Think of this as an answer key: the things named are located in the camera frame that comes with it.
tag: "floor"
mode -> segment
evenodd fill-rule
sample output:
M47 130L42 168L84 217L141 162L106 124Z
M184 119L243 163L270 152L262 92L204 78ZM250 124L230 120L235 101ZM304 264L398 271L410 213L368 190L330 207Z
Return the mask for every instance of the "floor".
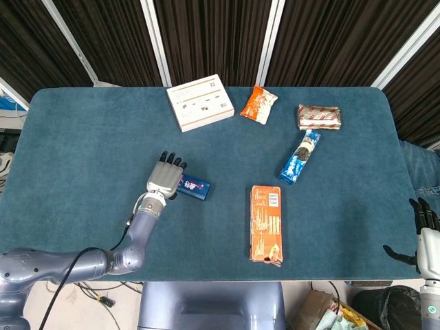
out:
M344 281L333 282L338 288L340 298L344 302L350 302L359 291L365 287L348 286ZM393 285L407 285L419 289L424 281L396 280ZM106 288L119 285L119 282L89 282L94 288ZM137 289L141 285L131 284ZM34 286L25 306L25 317L29 320L32 329L38 329L41 319L53 296L56 285L39 282ZM313 288L334 294L334 289L327 281L313 282ZM310 290L309 282L285 281L283 291L285 299L285 311L288 320L291 320L301 306ZM108 296L116 301L110 309L121 330L136 330L138 324L140 306L140 294L121 286L109 291L100 291L103 296ZM110 313L98 302L86 297L75 285L66 285L61 291L54 308L47 321L46 330L85 330L85 329L108 329L117 330L115 320Z

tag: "small blue box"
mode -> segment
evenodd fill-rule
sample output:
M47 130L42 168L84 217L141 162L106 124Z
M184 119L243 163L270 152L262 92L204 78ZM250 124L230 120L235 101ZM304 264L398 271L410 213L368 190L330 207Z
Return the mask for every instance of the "small blue box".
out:
M177 191L204 201L210 187L209 182L183 174L177 186Z

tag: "white box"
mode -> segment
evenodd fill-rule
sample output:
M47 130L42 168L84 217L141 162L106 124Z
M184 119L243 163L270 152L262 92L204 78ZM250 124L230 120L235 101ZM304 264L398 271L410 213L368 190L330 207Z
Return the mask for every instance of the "white box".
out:
M232 117L234 107L217 74L166 90L182 132Z

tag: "metal frame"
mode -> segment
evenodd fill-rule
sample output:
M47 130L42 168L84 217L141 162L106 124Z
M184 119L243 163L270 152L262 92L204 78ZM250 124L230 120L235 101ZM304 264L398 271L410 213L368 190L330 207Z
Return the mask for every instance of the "metal frame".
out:
M140 0L142 11L144 12L146 26L150 34L151 44L153 45L154 55L159 68L160 78L164 87L173 86L171 83L170 71L166 62L164 44L160 35L159 23L157 21L156 10L153 0Z
M21 105L26 111L29 110L29 102L25 100L11 85L9 85L4 79L0 77L0 89L4 90L8 95L19 105Z
M438 3L432 12L423 20L371 86L379 89L385 88L439 27L440 3Z
M274 51L276 36L278 35L278 28L280 27L281 16L283 15L284 4L285 0L272 0L270 6L263 49L261 50L260 64L258 65L258 72L256 74L255 84L258 86L264 86L266 81L272 52Z
M41 2L46 7L50 16L52 16L53 20L55 21L55 23L57 24L57 26L59 27L59 29L63 33L64 37L69 42L70 47L74 50L75 54L79 58L82 66L84 67L85 71L89 75L90 80L92 81L93 85L97 85L99 83L98 76L96 75L95 71L91 67L89 61L85 57L83 51L81 50L79 44L76 42L74 36L70 32L70 29L67 27L66 22L64 21L60 12L56 8L54 2L52 0L41 0Z

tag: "orange box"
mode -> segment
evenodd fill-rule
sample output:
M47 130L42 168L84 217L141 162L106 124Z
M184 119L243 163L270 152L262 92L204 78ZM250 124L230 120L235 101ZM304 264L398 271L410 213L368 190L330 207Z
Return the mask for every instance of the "orange box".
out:
M250 212L250 260L280 267L283 262L281 189L253 186Z

